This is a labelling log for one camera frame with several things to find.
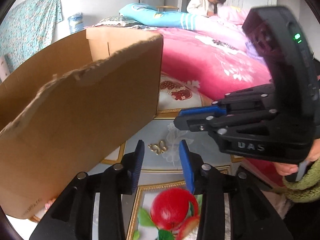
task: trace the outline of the white shirt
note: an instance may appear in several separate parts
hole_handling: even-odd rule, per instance
[[[213,4],[209,0],[191,0],[187,6],[187,12],[196,15],[207,16],[207,12],[213,12]]]

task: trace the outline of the cardboard box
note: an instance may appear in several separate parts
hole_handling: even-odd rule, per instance
[[[7,215],[31,217],[156,116],[162,47],[152,32],[89,28],[41,50],[0,85]]]

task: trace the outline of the teal floral fabric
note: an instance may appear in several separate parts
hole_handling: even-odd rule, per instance
[[[61,21],[60,0],[26,0],[10,10],[0,26],[0,56],[10,72],[49,46]]]

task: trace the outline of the blue blanket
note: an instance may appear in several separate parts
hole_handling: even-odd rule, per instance
[[[171,27],[195,30],[197,16],[182,12],[158,12],[153,6],[141,3],[131,3],[124,6],[120,15],[131,17],[144,25],[151,27]]]

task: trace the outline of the person's hand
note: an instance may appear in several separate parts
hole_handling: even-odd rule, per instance
[[[213,16],[213,15],[214,15],[213,12],[207,12],[207,16],[208,16],[208,17],[211,17],[211,16]]]
[[[311,147],[311,150],[306,160],[309,162],[315,162],[319,158],[320,158],[320,139],[316,139],[313,142],[313,145]],[[298,171],[298,166],[295,164],[274,163],[274,165],[276,167],[277,172],[281,176],[288,176]]]

